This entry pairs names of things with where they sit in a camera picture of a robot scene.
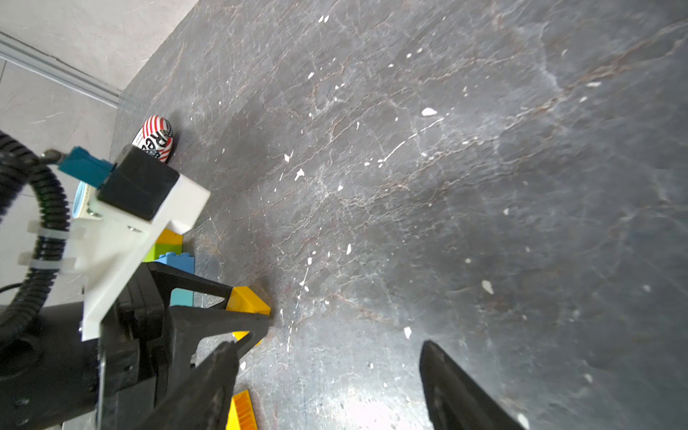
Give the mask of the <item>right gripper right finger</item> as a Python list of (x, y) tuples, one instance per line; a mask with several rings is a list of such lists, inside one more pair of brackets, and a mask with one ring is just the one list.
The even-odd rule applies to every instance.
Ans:
[(435, 429), (517, 430), (521, 428), (435, 342), (423, 343), (419, 373), (428, 417)]

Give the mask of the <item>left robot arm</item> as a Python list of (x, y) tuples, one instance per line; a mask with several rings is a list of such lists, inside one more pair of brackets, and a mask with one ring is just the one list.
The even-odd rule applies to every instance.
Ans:
[(3, 214), (25, 188), (39, 217), (1, 308), (2, 428), (90, 411), (100, 429), (227, 428), (240, 360), (270, 319), (232, 310), (231, 286), (146, 260), (164, 232), (195, 225), (210, 192), (132, 146), (108, 162), (3, 134)]

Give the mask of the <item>orange-yellow lego brick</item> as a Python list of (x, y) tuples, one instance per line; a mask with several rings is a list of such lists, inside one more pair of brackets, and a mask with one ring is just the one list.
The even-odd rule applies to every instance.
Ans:
[(161, 245), (183, 245), (183, 236), (169, 229), (164, 229), (156, 240), (156, 244)]

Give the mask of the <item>light green lego brick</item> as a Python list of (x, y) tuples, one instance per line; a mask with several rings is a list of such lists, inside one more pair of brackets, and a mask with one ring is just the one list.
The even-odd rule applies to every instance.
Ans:
[(152, 263), (165, 256), (168, 253), (181, 254), (183, 252), (182, 245), (170, 245), (170, 244), (154, 244), (149, 250), (146, 256), (143, 258), (144, 263)]

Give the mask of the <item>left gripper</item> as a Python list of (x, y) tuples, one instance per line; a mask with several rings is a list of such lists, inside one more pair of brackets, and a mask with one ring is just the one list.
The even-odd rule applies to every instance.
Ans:
[[(43, 429), (90, 411), (98, 429), (135, 429), (152, 414), (158, 370), (150, 347), (161, 336), (174, 290), (221, 297), (233, 288), (163, 263), (143, 263), (107, 312), (100, 338), (83, 340), (81, 303), (43, 308), (15, 340), (1, 345), (1, 427)], [(247, 331), (243, 358), (268, 333), (269, 315), (172, 306), (164, 322), (167, 392), (192, 372), (199, 343)]]

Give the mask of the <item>cyan lego brick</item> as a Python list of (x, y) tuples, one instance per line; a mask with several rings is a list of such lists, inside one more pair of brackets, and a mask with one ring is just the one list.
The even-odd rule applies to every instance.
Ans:
[(191, 290), (184, 290), (183, 288), (175, 288), (170, 293), (169, 306), (186, 306), (193, 307), (195, 293)]

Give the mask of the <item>blue long lego brick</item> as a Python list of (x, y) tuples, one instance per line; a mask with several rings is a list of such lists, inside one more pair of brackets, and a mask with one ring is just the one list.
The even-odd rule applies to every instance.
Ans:
[(195, 258), (193, 258), (193, 256), (191, 256), (189, 253), (177, 254), (174, 252), (168, 252), (166, 254), (162, 254), (156, 260), (156, 263), (168, 265), (177, 270), (181, 270), (182, 272), (187, 272), (190, 274), (195, 273)]

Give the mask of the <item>small yellow lego brick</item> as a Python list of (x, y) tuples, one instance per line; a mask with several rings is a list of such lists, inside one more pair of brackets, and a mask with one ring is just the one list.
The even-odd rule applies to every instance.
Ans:
[(250, 287), (235, 287), (229, 297), (226, 310), (235, 313), (270, 316), (272, 310)]

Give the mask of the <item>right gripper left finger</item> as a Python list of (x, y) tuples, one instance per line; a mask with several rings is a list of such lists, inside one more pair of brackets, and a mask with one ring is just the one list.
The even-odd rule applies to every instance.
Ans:
[(223, 342), (137, 427), (224, 429), (238, 375), (238, 344)]

